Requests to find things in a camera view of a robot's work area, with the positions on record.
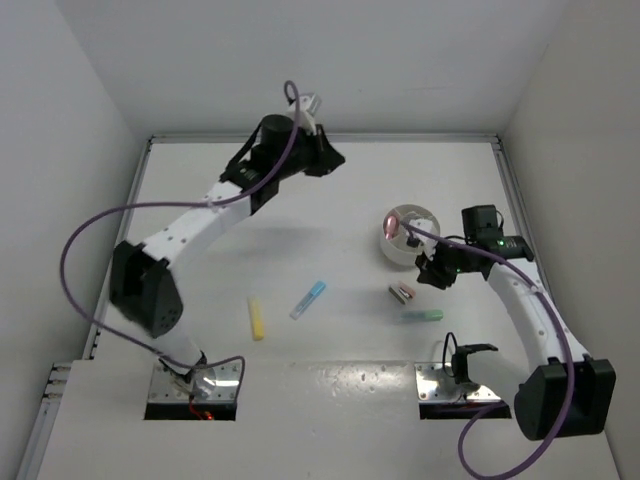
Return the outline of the green clear tube pen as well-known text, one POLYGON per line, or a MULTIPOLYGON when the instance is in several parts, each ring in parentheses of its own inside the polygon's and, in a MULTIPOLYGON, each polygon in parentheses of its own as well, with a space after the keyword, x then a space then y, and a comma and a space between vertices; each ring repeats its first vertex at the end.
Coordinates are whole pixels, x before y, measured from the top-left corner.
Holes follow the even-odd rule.
POLYGON ((403 311, 400 319, 403 322, 437 322, 444 318, 442 310, 407 310, 403 311))

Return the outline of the pink highlighter pen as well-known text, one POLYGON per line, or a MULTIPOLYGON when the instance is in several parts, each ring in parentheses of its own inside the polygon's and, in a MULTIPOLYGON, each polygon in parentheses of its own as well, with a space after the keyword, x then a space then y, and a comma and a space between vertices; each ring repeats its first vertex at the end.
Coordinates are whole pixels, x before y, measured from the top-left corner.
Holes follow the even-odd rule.
POLYGON ((398 232, 399 228, 399 220, 398 218, 391 214, 386 217, 383 224, 384 236, 387 240, 393 239, 398 232))

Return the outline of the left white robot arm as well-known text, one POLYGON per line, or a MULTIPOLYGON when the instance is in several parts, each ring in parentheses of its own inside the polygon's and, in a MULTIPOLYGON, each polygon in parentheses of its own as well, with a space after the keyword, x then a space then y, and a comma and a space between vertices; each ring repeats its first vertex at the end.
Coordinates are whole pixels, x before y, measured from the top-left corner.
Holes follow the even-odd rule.
POLYGON ((124 240, 115 247, 110 303, 148 336, 164 366, 189 381, 207 358, 180 325, 178 280, 187 264, 274 198, 284 179, 323 177, 344 162, 322 126, 306 130, 287 116, 265 116, 204 195, 203 207, 188 209, 138 244, 124 240))

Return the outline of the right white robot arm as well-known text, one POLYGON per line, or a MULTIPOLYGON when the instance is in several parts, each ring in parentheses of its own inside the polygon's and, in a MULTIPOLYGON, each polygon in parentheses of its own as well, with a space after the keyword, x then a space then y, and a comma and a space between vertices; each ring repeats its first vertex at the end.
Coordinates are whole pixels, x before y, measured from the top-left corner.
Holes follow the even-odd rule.
POLYGON ((613 365, 594 358, 571 333, 542 284, 532 249, 523 237, 505 235, 495 206, 469 207, 461 216, 459 241, 430 232, 429 220, 406 223, 408 244, 422 248, 417 280, 445 290, 462 274, 480 274, 513 322, 528 365, 513 365, 492 343, 458 345, 450 376, 460 385, 490 388, 529 440, 601 433, 616 382, 613 365))

